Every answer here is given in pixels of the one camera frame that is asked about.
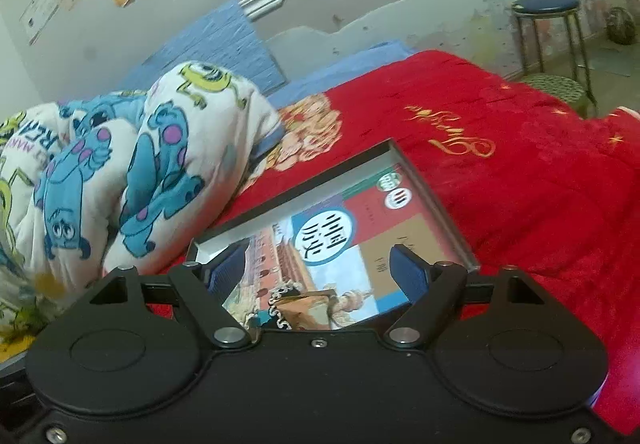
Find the orange triangular snack packet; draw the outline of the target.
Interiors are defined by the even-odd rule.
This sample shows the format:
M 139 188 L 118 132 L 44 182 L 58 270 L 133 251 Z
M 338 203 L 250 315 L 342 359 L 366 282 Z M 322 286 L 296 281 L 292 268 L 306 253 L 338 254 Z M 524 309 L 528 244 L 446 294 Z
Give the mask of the orange triangular snack packet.
M 285 318 L 293 331 L 329 331 L 333 314 L 340 311 L 342 301 L 333 289 L 311 291 L 283 305 Z

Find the black white-trimmed crochet scrunchie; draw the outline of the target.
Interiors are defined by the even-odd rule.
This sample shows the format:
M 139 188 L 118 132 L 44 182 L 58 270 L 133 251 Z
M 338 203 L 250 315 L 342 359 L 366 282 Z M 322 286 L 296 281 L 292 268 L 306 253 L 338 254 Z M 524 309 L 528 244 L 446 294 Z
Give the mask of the black white-trimmed crochet scrunchie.
M 292 331 L 292 324 L 284 316 L 283 305 L 286 301 L 296 299 L 299 296 L 300 290 L 293 282 L 274 288 L 270 291 L 267 308 L 258 310 L 248 316 L 248 327 Z

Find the Chinese history textbook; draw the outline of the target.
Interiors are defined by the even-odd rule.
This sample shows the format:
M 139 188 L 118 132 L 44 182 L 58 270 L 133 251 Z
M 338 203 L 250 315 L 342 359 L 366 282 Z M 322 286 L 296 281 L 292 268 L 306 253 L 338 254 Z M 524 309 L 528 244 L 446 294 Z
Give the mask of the Chinese history textbook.
M 248 316 L 267 308 L 270 291 L 293 282 L 301 295 L 335 291 L 342 307 L 330 331 L 369 320 L 408 301 L 390 275 L 396 244 L 428 262 L 458 257 L 401 164 L 250 235 L 243 277 L 224 307 L 250 328 Z

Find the white cartoon monster quilt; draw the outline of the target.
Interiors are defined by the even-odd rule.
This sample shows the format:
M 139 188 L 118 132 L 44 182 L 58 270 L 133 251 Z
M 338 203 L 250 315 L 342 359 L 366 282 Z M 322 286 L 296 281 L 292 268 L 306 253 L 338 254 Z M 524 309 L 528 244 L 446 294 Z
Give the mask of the white cartoon monster quilt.
M 160 271 L 283 138 L 250 80 L 172 67 L 145 91 L 47 103 L 1 126 L 1 337 L 35 334 L 119 265 Z

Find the black shallow cardboard box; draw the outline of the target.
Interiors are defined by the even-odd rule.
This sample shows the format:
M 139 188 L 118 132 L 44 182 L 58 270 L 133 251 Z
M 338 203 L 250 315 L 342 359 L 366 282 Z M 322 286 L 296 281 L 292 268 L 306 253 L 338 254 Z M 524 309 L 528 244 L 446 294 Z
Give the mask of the black shallow cardboard box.
M 215 227 L 186 257 L 207 264 L 238 245 L 232 286 L 203 281 L 247 328 L 330 331 L 408 305 L 390 271 L 403 245 L 423 260 L 480 267 L 416 166 L 392 141 L 367 149 Z

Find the red plush blanket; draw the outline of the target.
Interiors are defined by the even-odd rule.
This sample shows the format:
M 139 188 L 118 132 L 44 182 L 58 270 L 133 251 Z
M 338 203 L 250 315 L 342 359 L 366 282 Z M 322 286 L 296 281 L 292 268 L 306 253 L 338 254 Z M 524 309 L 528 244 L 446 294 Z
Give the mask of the red plush blanket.
M 549 94 L 424 51 L 326 93 L 333 132 L 310 160 L 269 163 L 223 223 L 378 142 L 394 140 L 485 274 L 513 264 L 604 342 L 597 414 L 639 424 L 639 116 L 583 119 Z

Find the blue bed sheet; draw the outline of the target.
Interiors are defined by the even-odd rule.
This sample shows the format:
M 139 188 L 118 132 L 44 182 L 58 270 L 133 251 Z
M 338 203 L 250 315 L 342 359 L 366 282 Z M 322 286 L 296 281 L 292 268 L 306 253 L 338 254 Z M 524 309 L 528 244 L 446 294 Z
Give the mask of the blue bed sheet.
M 322 93 L 382 66 L 406 60 L 413 54 L 416 54 L 416 49 L 409 48 L 400 40 L 382 42 L 292 80 L 273 92 L 268 101 L 277 110 L 285 108 L 311 94 Z

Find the green patterned round stool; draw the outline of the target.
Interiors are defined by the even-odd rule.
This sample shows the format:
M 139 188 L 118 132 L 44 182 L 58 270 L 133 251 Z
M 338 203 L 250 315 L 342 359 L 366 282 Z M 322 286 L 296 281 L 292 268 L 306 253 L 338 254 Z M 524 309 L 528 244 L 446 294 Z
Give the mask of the green patterned round stool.
M 576 80 L 560 75 L 538 73 L 524 76 L 521 82 L 559 99 L 573 108 L 580 117 L 588 116 L 590 100 L 587 90 Z

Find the blue round metal stool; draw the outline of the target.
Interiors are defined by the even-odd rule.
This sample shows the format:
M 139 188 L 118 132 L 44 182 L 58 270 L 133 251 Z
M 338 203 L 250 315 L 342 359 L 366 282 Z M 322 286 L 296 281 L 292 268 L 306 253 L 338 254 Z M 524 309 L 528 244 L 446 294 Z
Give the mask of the blue round metal stool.
M 559 48 L 567 48 L 570 56 L 570 76 L 586 90 L 589 107 L 597 108 L 591 85 L 587 49 L 579 0 L 516 0 L 511 6 L 518 34 L 518 52 L 523 77 L 530 74 L 552 74 L 544 61 Z

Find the dark patterned ball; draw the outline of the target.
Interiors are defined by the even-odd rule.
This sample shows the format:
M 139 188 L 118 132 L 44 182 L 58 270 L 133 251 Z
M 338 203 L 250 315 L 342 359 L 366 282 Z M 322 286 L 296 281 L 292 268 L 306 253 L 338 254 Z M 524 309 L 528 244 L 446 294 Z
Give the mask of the dark patterned ball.
M 636 41 L 637 27 L 634 17 L 622 7 L 608 10 L 605 18 L 605 31 L 609 41 L 623 46 L 632 45 Z

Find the blue foam wall panel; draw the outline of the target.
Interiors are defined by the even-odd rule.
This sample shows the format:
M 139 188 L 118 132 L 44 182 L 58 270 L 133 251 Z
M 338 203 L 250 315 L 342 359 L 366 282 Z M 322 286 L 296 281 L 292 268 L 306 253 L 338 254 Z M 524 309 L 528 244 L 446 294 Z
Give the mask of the blue foam wall panel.
M 171 67 L 200 61 L 228 68 L 250 79 L 266 96 L 283 87 L 286 78 L 238 0 L 210 10 L 167 40 L 135 66 L 118 90 L 148 90 Z

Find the white wall paper notice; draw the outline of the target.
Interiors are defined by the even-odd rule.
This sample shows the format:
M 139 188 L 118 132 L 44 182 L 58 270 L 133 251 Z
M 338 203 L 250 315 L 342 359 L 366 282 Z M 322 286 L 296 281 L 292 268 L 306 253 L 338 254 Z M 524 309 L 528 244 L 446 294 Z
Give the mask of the white wall paper notice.
M 58 0 L 32 0 L 21 15 L 21 24 L 29 45 L 32 45 L 58 11 Z

